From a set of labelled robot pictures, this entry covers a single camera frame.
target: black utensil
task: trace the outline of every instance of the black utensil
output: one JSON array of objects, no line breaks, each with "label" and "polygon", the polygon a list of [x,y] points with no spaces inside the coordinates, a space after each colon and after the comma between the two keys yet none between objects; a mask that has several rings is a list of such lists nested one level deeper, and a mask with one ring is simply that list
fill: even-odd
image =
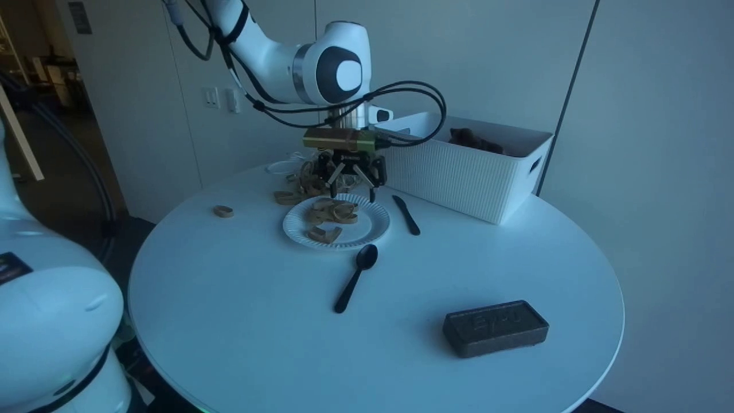
[{"label": "black utensil", "polygon": [[405,203],[399,195],[392,195],[392,200],[393,200],[396,208],[403,214],[403,221],[405,221],[405,224],[407,224],[407,232],[417,235],[417,233],[420,233],[420,226],[417,226],[417,223],[413,221],[413,214],[409,214],[407,203]]},{"label": "black utensil", "polygon": [[349,305],[349,299],[353,294],[353,286],[358,284],[361,271],[370,269],[375,263],[378,249],[375,245],[365,245],[358,256],[354,256],[354,272],[351,276],[351,279],[346,283],[346,286],[341,289],[337,302],[335,302],[335,311],[341,314]]}]

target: white storage bin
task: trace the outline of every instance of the white storage bin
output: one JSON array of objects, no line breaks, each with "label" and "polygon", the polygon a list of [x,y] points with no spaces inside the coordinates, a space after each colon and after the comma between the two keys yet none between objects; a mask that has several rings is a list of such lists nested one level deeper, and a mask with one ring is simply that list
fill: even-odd
[{"label": "white storage bin", "polygon": [[[438,116],[420,112],[374,125],[420,138],[435,124]],[[470,128],[501,154],[454,145],[452,128]],[[549,140],[548,130],[447,116],[432,140],[384,152],[388,185],[499,224],[531,195]]]}]

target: black knife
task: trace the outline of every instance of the black knife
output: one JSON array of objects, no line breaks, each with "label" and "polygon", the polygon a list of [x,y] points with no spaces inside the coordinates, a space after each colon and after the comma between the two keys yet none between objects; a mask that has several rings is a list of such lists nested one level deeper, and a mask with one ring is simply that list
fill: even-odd
[{"label": "black knife", "polygon": [[407,203],[405,203],[399,195],[392,195],[392,200],[393,200],[396,208],[403,214],[403,221],[405,221],[405,224],[407,224],[407,232],[417,235],[417,233],[420,233],[420,226],[417,226],[417,223],[413,221]]}]

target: black spoon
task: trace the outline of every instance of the black spoon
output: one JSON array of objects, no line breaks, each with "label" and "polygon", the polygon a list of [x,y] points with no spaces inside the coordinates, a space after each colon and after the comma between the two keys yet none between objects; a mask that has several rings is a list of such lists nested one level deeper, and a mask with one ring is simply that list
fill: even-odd
[{"label": "black spoon", "polygon": [[375,245],[365,245],[358,256],[354,256],[354,266],[358,271],[351,276],[351,279],[346,283],[344,291],[338,294],[337,302],[335,302],[335,311],[341,314],[349,305],[349,299],[353,294],[353,286],[358,284],[359,279],[359,272],[370,269],[375,263],[375,256],[378,256],[378,249]]}]

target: white plate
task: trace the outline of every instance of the white plate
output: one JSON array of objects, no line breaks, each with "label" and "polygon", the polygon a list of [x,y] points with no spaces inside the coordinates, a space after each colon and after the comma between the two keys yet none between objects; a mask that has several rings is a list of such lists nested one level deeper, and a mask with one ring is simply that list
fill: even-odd
[{"label": "white plate", "polygon": [[307,245],[307,248],[320,248],[320,249],[333,249],[333,248],[361,248],[367,242],[374,242],[378,240],[388,226],[389,226],[389,214],[384,207],[370,202],[361,195],[353,195],[353,193],[338,193],[337,200],[344,200],[344,202],[354,202],[358,203],[358,221],[351,223],[351,224],[318,224],[322,229],[329,229],[329,226],[341,226],[341,233],[337,240],[333,242],[318,242],[314,239],[310,239],[304,232],[310,229],[310,223],[304,218],[304,214],[310,211],[310,207],[318,200],[325,200],[325,198],[310,198],[310,200],[303,200],[300,203],[296,203],[283,218],[281,218],[281,232],[300,242],[300,245]]}]

